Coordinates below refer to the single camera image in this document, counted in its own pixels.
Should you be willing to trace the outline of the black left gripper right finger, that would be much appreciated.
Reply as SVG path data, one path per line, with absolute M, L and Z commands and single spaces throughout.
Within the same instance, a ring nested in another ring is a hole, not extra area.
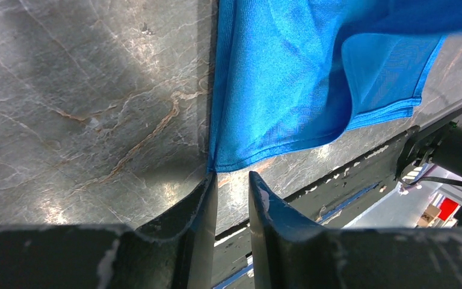
M 462 228 L 330 229 L 249 173 L 256 288 L 462 288 Z

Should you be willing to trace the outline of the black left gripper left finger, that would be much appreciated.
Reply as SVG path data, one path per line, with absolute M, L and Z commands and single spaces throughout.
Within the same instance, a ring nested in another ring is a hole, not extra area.
M 0 226 L 0 288 L 209 288 L 217 175 L 167 211 L 125 224 Z

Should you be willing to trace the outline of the blue cloth napkin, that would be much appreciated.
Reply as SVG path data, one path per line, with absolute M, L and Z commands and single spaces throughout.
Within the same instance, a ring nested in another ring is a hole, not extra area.
M 410 117 L 462 1 L 220 1 L 210 172 Z

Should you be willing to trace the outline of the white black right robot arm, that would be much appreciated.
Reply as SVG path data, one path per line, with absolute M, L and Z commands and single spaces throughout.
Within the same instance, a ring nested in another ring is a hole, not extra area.
M 407 186 L 436 182 L 462 188 L 462 180 L 421 176 L 413 182 L 402 179 L 411 165 L 433 164 L 462 178 L 462 106 L 430 123 L 411 136 L 396 164 L 396 180 Z

